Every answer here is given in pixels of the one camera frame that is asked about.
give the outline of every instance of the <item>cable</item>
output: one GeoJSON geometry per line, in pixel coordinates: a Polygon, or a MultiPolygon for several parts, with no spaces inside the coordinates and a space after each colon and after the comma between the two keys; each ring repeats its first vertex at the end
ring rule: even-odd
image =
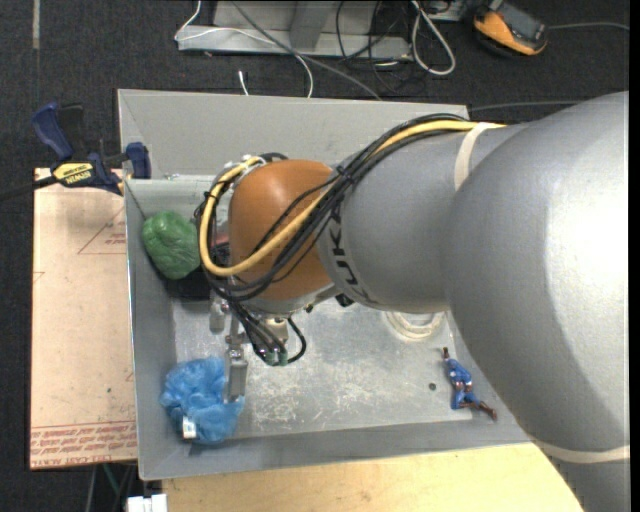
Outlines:
{"type": "MultiPolygon", "coordinates": [[[[376,153],[383,152],[385,149],[390,148],[391,146],[396,146],[402,139],[410,139],[414,136],[441,131],[467,131],[477,124],[467,121],[460,121],[457,119],[452,120],[451,117],[455,116],[447,116],[446,119],[431,121],[428,123],[405,123],[403,125],[400,125],[399,129],[391,130],[390,135],[385,140],[379,140],[375,144],[370,145],[368,148],[365,148],[365,150],[363,150],[363,152],[361,152],[354,161],[356,161],[356,163],[360,165],[362,162],[365,162],[366,159],[369,159],[376,153]]],[[[231,175],[237,176],[241,172],[242,168],[248,167],[249,165],[252,165],[251,159],[224,174],[221,179],[226,180],[231,175]]],[[[308,236],[310,236],[311,234],[309,231],[309,226],[311,225],[313,226],[313,229],[315,229],[322,218],[324,218],[324,215],[326,215],[330,211],[329,208],[335,204],[335,201],[341,200],[341,195],[343,195],[345,183],[348,187],[356,181],[357,179],[354,179],[351,176],[343,176],[342,179],[338,181],[338,184],[340,184],[341,187],[338,187],[337,190],[335,185],[331,188],[327,188],[307,208],[305,208],[300,214],[298,214],[282,231],[280,231],[272,239],[265,243],[263,247],[261,247],[257,252],[253,253],[248,258],[234,265],[233,267],[219,267],[215,265],[213,262],[211,262],[208,254],[208,241],[206,236],[208,232],[207,226],[210,223],[213,208],[217,200],[219,199],[220,192],[223,188],[223,186],[221,186],[219,183],[214,183],[212,191],[205,202],[199,230],[200,253],[205,270],[220,277],[230,277],[232,275],[252,268],[267,254],[269,254],[277,246],[279,246],[285,240],[285,238],[289,239],[289,242],[285,246],[285,249],[280,252],[276,263],[269,272],[267,272],[261,278],[253,281],[252,283],[248,283],[242,286],[234,286],[230,289],[234,291],[251,290],[256,286],[265,284],[270,279],[272,279],[275,274],[277,274],[277,272],[279,272],[286,264],[288,264],[293,255],[295,255],[296,252],[300,250],[301,246],[306,241],[306,238],[308,238],[308,236]],[[322,206],[318,208],[319,212],[314,216],[314,219],[305,224],[311,216],[312,212],[316,210],[321,202],[326,204],[322,204],[322,206]]]]}
{"type": "Polygon", "coordinates": [[[451,48],[447,44],[446,40],[444,39],[444,37],[442,36],[440,31],[433,24],[433,22],[429,18],[429,15],[425,12],[425,10],[422,8],[420,3],[418,3],[415,0],[412,0],[411,5],[413,5],[418,11],[418,14],[416,15],[416,21],[413,24],[413,30],[411,32],[411,48],[412,48],[412,52],[413,52],[413,58],[415,59],[416,63],[422,69],[424,69],[425,71],[427,71],[427,72],[429,72],[429,73],[431,73],[433,75],[445,76],[445,75],[448,75],[448,74],[452,73],[453,70],[456,68],[456,58],[453,55],[453,52],[451,51],[451,48]],[[420,55],[418,55],[417,39],[418,39],[418,28],[420,26],[420,18],[422,18],[426,22],[426,24],[429,25],[429,28],[435,34],[435,36],[438,38],[438,40],[440,41],[440,44],[443,46],[443,48],[445,49],[445,51],[449,55],[449,59],[451,61],[451,65],[447,69],[445,69],[444,71],[439,71],[439,70],[430,68],[420,58],[420,55]]]}
{"type": "Polygon", "coordinates": [[[84,507],[84,512],[90,512],[91,506],[93,505],[93,491],[96,488],[96,470],[98,466],[93,466],[93,470],[91,471],[91,480],[89,481],[89,493],[87,494],[87,503],[84,507]]]}
{"type": "Polygon", "coordinates": [[[107,479],[109,480],[109,484],[111,485],[113,492],[118,494],[118,483],[116,482],[116,478],[113,476],[113,471],[111,471],[108,464],[102,464],[102,469],[107,475],[107,479]]]}
{"type": "Polygon", "coordinates": [[[238,77],[240,78],[240,85],[242,86],[244,95],[249,96],[249,91],[247,91],[247,86],[244,84],[244,73],[242,71],[238,71],[238,77]]]}
{"type": "Polygon", "coordinates": [[[178,34],[185,28],[188,27],[189,25],[191,25],[191,23],[193,23],[193,20],[195,20],[198,17],[198,14],[200,14],[200,9],[202,8],[202,0],[198,0],[198,6],[196,7],[196,11],[193,13],[193,15],[191,16],[191,18],[189,18],[187,21],[185,21],[182,26],[176,31],[176,33],[173,36],[173,40],[178,42],[178,34]]]}
{"type": "Polygon", "coordinates": [[[500,108],[512,107],[536,107],[544,105],[576,105],[580,100],[550,100],[550,101],[518,101],[513,103],[496,103],[495,105],[484,105],[482,107],[468,107],[469,112],[482,112],[483,110],[497,110],[500,108]]]}
{"type": "Polygon", "coordinates": [[[567,25],[552,25],[549,27],[549,30],[561,30],[565,28],[584,28],[584,27],[614,27],[621,28],[630,32],[629,25],[624,25],[622,23],[615,23],[613,21],[595,21],[592,23],[569,23],[567,25]]]}
{"type": "Polygon", "coordinates": [[[247,20],[247,22],[253,27],[255,28],[258,32],[260,32],[263,36],[265,36],[267,39],[273,41],[273,43],[277,46],[279,46],[281,49],[283,49],[284,51],[290,53],[291,55],[297,55],[298,57],[300,57],[301,59],[306,60],[307,62],[310,62],[312,64],[315,64],[316,66],[319,66],[321,68],[324,68],[332,73],[335,73],[336,75],[341,76],[342,78],[349,80],[350,82],[356,84],[357,86],[361,87],[362,89],[364,89],[365,91],[367,91],[369,94],[371,94],[371,96],[373,96],[375,99],[382,101],[382,98],[380,98],[380,96],[378,96],[378,94],[376,94],[376,92],[371,89],[370,87],[368,87],[367,85],[363,84],[362,82],[360,82],[359,80],[356,80],[355,78],[353,78],[352,76],[347,75],[346,73],[343,73],[342,71],[340,71],[339,69],[336,69],[332,66],[329,66],[323,62],[320,62],[319,60],[313,59],[311,57],[309,57],[308,55],[302,54],[300,52],[298,52],[297,50],[291,48],[290,46],[287,46],[286,44],[281,43],[280,41],[278,41],[277,39],[275,39],[274,37],[272,37],[271,35],[269,35],[267,33],[266,30],[264,30],[262,27],[260,27],[238,4],[237,2],[231,1],[231,4],[233,4],[233,6],[238,10],[238,12],[242,15],[242,17],[247,20]]]}
{"type": "Polygon", "coordinates": [[[287,322],[289,322],[289,325],[291,326],[293,331],[296,333],[296,336],[298,336],[298,339],[300,340],[300,351],[295,356],[290,357],[289,360],[287,361],[287,364],[291,364],[291,363],[295,363],[298,359],[300,359],[304,355],[304,353],[307,351],[307,340],[302,335],[302,332],[300,331],[300,329],[298,329],[298,326],[295,324],[295,322],[291,317],[287,318],[287,322]]]}
{"type": "MultiPolygon", "coordinates": [[[[232,32],[235,34],[241,34],[245,37],[248,37],[250,39],[253,39],[254,41],[259,41],[261,43],[265,43],[268,44],[269,46],[274,46],[273,41],[269,40],[269,39],[264,39],[262,37],[258,37],[254,34],[251,34],[250,32],[246,32],[242,29],[239,28],[235,28],[235,27],[214,27],[208,30],[205,30],[204,32],[200,32],[199,34],[194,34],[192,36],[186,36],[186,37],[181,37],[178,38],[178,33],[183,30],[187,25],[189,25],[197,16],[198,12],[200,11],[200,3],[198,2],[198,8],[196,9],[196,13],[194,14],[194,16],[191,17],[191,19],[189,19],[189,21],[187,21],[182,27],[180,27],[180,30],[178,30],[178,32],[176,32],[175,36],[173,37],[173,40],[181,43],[183,41],[188,41],[190,39],[197,39],[199,37],[203,37],[207,34],[211,34],[211,33],[215,33],[215,32],[232,32]]],[[[296,60],[298,60],[298,62],[300,62],[300,64],[302,64],[302,66],[304,67],[305,71],[307,72],[307,75],[309,76],[309,92],[307,93],[307,98],[311,98],[311,95],[313,94],[313,74],[311,73],[311,70],[309,69],[309,66],[307,66],[307,63],[298,55],[295,55],[296,60]]],[[[240,83],[242,85],[242,90],[244,91],[245,95],[249,96],[249,92],[247,90],[247,87],[244,83],[244,77],[240,75],[240,83]]]]}

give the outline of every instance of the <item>blue toy figure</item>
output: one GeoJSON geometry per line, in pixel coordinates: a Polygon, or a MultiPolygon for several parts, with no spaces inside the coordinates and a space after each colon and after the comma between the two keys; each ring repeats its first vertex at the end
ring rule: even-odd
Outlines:
{"type": "Polygon", "coordinates": [[[473,393],[473,382],[471,374],[455,359],[449,357],[449,349],[443,349],[444,361],[449,368],[449,379],[456,392],[451,402],[452,409],[464,409],[474,407],[478,410],[486,412],[495,421],[498,415],[495,409],[491,409],[487,404],[478,400],[473,393]]]}

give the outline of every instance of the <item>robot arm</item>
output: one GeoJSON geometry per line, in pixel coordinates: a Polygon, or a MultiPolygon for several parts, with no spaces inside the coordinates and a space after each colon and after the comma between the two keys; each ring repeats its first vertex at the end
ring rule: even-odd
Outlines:
{"type": "Polygon", "coordinates": [[[333,170],[236,166],[199,215],[204,268],[263,359],[282,348],[267,320],[293,322],[339,294],[386,311],[451,309],[585,508],[629,508],[628,93],[480,129],[419,119],[333,170]],[[228,190],[230,250],[216,259],[228,190]]]}

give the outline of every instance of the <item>black cable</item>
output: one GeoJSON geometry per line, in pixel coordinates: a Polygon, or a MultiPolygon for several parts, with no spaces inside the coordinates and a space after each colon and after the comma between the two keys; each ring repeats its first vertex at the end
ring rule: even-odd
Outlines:
{"type": "Polygon", "coordinates": [[[275,275],[280,270],[282,270],[289,263],[289,261],[296,254],[296,252],[301,249],[301,247],[304,245],[304,243],[310,236],[311,231],[315,230],[318,227],[322,218],[325,215],[328,215],[332,211],[332,209],[335,208],[336,204],[338,204],[344,198],[344,193],[346,192],[348,187],[354,183],[354,180],[355,182],[357,182],[360,179],[362,179],[362,176],[365,173],[363,173],[362,169],[360,168],[364,165],[365,161],[368,164],[365,167],[366,172],[368,172],[368,170],[370,170],[372,166],[379,163],[382,160],[382,158],[386,157],[391,152],[397,149],[400,149],[400,147],[403,147],[404,145],[410,142],[413,142],[414,140],[418,140],[420,138],[437,135],[439,133],[442,133],[442,131],[419,133],[414,136],[407,137],[402,141],[396,144],[393,144],[388,148],[385,148],[384,150],[378,152],[375,156],[372,157],[375,151],[382,144],[384,144],[384,142],[387,139],[394,136],[398,132],[403,131],[407,128],[410,128],[412,126],[415,126],[417,124],[421,124],[427,121],[435,121],[435,120],[443,120],[443,119],[466,121],[460,116],[456,116],[453,114],[438,114],[438,115],[431,114],[427,116],[422,116],[392,128],[391,130],[386,132],[382,137],[380,137],[379,139],[374,141],[372,144],[367,146],[364,150],[362,150],[349,164],[349,167],[351,168],[350,174],[352,175],[351,180],[349,180],[347,177],[342,176],[341,179],[337,181],[337,184],[334,184],[332,189],[330,189],[329,192],[327,192],[325,199],[319,203],[319,205],[316,207],[316,210],[312,212],[312,214],[304,221],[302,227],[289,240],[285,248],[280,252],[272,268],[268,272],[263,274],[261,277],[252,281],[251,283],[229,286],[228,289],[232,293],[231,296],[234,298],[234,300],[239,300],[239,301],[248,300],[249,298],[253,298],[259,295],[260,293],[262,293],[262,291],[264,291],[268,287],[268,285],[273,280],[275,275]],[[247,293],[244,295],[236,295],[239,292],[247,292],[247,293]]]}
{"type": "Polygon", "coordinates": [[[324,183],[321,183],[320,185],[310,188],[309,190],[306,190],[305,192],[303,192],[302,194],[300,194],[298,197],[296,197],[289,206],[287,206],[287,209],[282,212],[282,214],[280,215],[280,217],[278,217],[278,219],[271,225],[271,227],[269,228],[269,230],[264,234],[264,236],[260,239],[260,241],[257,243],[257,245],[255,246],[255,248],[253,249],[253,251],[251,251],[251,254],[256,253],[257,251],[260,250],[260,248],[267,243],[267,241],[271,238],[271,236],[274,234],[274,232],[276,231],[276,229],[278,229],[278,227],[280,227],[280,225],[284,222],[284,220],[293,212],[293,210],[296,208],[296,206],[298,206],[300,204],[300,202],[302,200],[304,200],[306,197],[308,197],[309,195],[313,194],[314,192],[317,192],[318,190],[323,189],[324,187],[331,185],[333,182],[335,182],[338,179],[338,176],[334,176],[333,178],[329,179],[328,181],[325,181],[324,183]]]}
{"type": "Polygon", "coordinates": [[[291,266],[291,268],[289,270],[287,270],[287,272],[284,275],[280,276],[278,279],[274,279],[273,281],[271,281],[271,284],[275,284],[275,283],[279,283],[280,281],[284,281],[287,277],[289,277],[291,275],[291,273],[296,269],[296,267],[300,264],[300,262],[304,259],[304,257],[311,252],[311,249],[313,249],[315,247],[316,242],[320,238],[320,235],[324,232],[324,230],[329,225],[329,221],[330,220],[331,220],[331,217],[327,217],[325,219],[324,224],[322,225],[322,227],[316,233],[316,236],[314,237],[313,242],[311,242],[309,244],[309,247],[307,247],[305,249],[305,251],[300,255],[300,257],[291,266]]]}
{"type": "Polygon", "coordinates": [[[42,178],[41,180],[33,181],[27,185],[21,185],[5,192],[0,192],[0,201],[6,201],[7,199],[12,199],[14,197],[28,194],[29,192],[33,192],[34,190],[38,190],[39,188],[53,185],[54,183],[57,183],[56,179],[53,176],[48,176],[46,178],[42,178]]]}
{"type": "Polygon", "coordinates": [[[311,57],[309,57],[308,55],[302,54],[300,52],[298,52],[297,50],[291,48],[290,46],[287,46],[283,43],[281,43],[280,41],[278,41],[276,38],[272,37],[271,34],[269,34],[266,30],[264,30],[260,25],[258,25],[245,11],[244,9],[242,9],[237,2],[232,1],[231,4],[233,4],[233,6],[238,10],[238,12],[242,15],[242,17],[247,20],[247,22],[253,27],[255,28],[258,32],[260,32],[264,37],[266,37],[267,39],[269,39],[272,43],[274,43],[276,46],[279,46],[281,49],[283,49],[284,51],[286,51],[287,53],[290,53],[291,55],[298,57],[300,59],[304,59],[307,62],[313,63],[316,66],[319,66],[321,68],[324,68],[332,73],[335,73],[339,76],[341,76],[342,78],[345,78],[346,80],[349,80],[350,82],[356,84],[357,86],[361,87],[362,89],[364,89],[365,91],[367,91],[371,96],[373,96],[375,99],[382,101],[382,98],[380,96],[378,96],[378,94],[371,89],[369,86],[363,84],[362,82],[360,82],[359,80],[356,80],[355,78],[353,78],[352,76],[349,76],[346,73],[343,73],[342,71],[340,71],[339,69],[336,69],[332,66],[329,66],[327,64],[325,64],[324,62],[320,62],[319,60],[313,59],[311,57]]]}
{"type": "MultiPolygon", "coordinates": [[[[373,17],[371,20],[371,24],[373,25],[376,19],[376,15],[378,13],[378,8],[380,6],[382,2],[378,2],[376,4],[376,7],[374,8],[373,11],[373,17]]],[[[381,42],[385,37],[387,37],[389,35],[389,32],[393,29],[393,27],[395,26],[395,24],[398,22],[398,20],[396,19],[396,21],[394,21],[389,28],[387,29],[387,32],[385,34],[379,35],[375,41],[372,41],[372,28],[369,29],[369,41],[368,44],[366,44],[365,46],[363,46],[362,48],[360,48],[359,50],[347,55],[346,50],[344,49],[344,44],[342,42],[342,32],[340,31],[340,12],[342,11],[342,7],[344,6],[345,2],[342,1],[340,2],[340,4],[338,4],[338,8],[336,9],[336,37],[338,39],[338,45],[340,46],[340,53],[342,54],[343,60],[344,61],[349,61],[352,59],[355,59],[356,57],[358,57],[359,55],[362,55],[364,52],[366,52],[367,50],[369,52],[371,52],[371,49],[377,45],[379,42],[381,42]]]]}
{"type": "Polygon", "coordinates": [[[289,360],[287,361],[287,364],[291,364],[291,363],[295,363],[298,359],[300,359],[304,355],[304,353],[307,351],[307,340],[302,335],[302,332],[300,331],[300,329],[298,328],[298,326],[295,324],[295,322],[291,317],[287,318],[287,321],[289,322],[289,325],[291,326],[293,331],[298,336],[298,339],[300,340],[300,351],[295,356],[290,357],[289,360]]]}
{"type": "Polygon", "coordinates": [[[118,489],[118,493],[116,494],[116,498],[113,500],[113,506],[111,507],[111,512],[118,512],[118,509],[121,507],[120,500],[122,498],[123,493],[129,483],[129,478],[131,473],[133,472],[134,466],[128,466],[124,475],[122,476],[122,480],[120,481],[120,487],[118,489]]]}

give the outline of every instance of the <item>black carpet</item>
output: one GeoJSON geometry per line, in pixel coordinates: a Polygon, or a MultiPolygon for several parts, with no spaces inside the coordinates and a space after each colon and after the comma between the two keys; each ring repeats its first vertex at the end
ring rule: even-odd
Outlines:
{"type": "MultiPolygon", "coordinates": [[[[248,73],[252,94],[305,94],[305,71],[292,57],[178,52],[173,34],[191,15],[195,2],[39,3],[37,50],[33,41],[34,2],[0,1],[0,191],[28,184],[34,167],[52,163],[52,153],[33,133],[30,115],[53,99],[81,102],[87,137],[94,141],[104,138],[107,153],[113,153],[119,148],[115,102],[119,88],[242,94],[237,78],[241,69],[248,73]]],[[[514,3],[551,26],[630,23],[628,0],[514,3]]],[[[475,120],[529,121],[563,106],[553,103],[483,109],[488,105],[575,102],[629,88],[629,32],[620,28],[555,30],[542,54],[508,59],[480,46],[466,24],[440,27],[458,61],[456,70],[446,77],[430,76],[407,64],[397,73],[382,73],[379,78],[385,86],[366,67],[351,70],[335,60],[325,62],[338,65],[386,100],[462,103],[470,107],[475,120]]],[[[425,58],[436,64],[446,63],[432,37],[421,41],[425,58]]],[[[312,70],[315,97],[370,98],[366,91],[324,69],[312,70]]],[[[93,468],[31,472],[27,462],[32,209],[30,195],[0,202],[0,510],[83,510],[93,468]]],[[[98,469],[94,510],[111,510],[114,493],[103,468],[98,469]]],[[[122,465],[112,468],[119,480],[127,470],[122,465]]]]}

